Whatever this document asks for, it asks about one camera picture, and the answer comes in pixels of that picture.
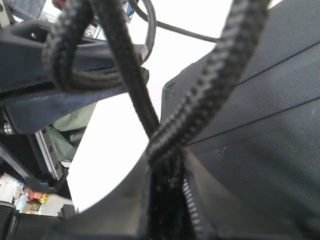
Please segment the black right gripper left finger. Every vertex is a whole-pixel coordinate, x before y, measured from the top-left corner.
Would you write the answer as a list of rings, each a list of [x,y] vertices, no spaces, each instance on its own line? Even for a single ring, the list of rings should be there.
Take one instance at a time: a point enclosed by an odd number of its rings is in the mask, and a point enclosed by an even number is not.
[[[52,227],[51,240],[147,240],[151,168],[142,154],[124,180],[98,203]]]

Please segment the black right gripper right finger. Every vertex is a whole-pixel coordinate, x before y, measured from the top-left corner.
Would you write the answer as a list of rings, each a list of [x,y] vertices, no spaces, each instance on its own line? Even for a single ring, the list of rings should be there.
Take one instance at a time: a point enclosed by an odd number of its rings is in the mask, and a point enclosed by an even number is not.
[[[198,240],[318,240],[297,224],[257,213],[215,180],[187,148],[182,149],[183,185]]]

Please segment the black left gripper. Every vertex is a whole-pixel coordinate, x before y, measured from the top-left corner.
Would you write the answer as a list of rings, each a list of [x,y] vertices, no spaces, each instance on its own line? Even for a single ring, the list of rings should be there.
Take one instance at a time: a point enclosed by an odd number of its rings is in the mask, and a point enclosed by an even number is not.
[[[60,164],[48,127],[82,107],[127,91],[125,85],[69,94],[42,66],[51,22],[30,20],[0,31],[0,171],[35,192],[57,193],[68,171]]]

